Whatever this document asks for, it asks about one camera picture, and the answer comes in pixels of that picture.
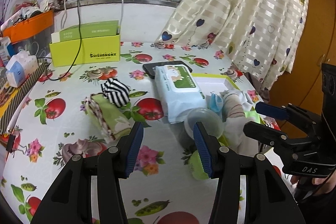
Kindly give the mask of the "person's right hand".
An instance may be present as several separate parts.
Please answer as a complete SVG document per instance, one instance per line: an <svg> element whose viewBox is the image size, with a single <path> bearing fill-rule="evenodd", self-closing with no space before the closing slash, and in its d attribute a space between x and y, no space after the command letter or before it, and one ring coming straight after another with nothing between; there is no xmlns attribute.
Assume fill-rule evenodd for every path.
<svg viewBox="0 0 336 224"><path fill-rule="evenodd" d="M312 178L311 184L312 186L309 186L307 189L299 190L300 197L305 198L311 194L318 196L330 193L335 188L335 173L328 178Z"/></svg>

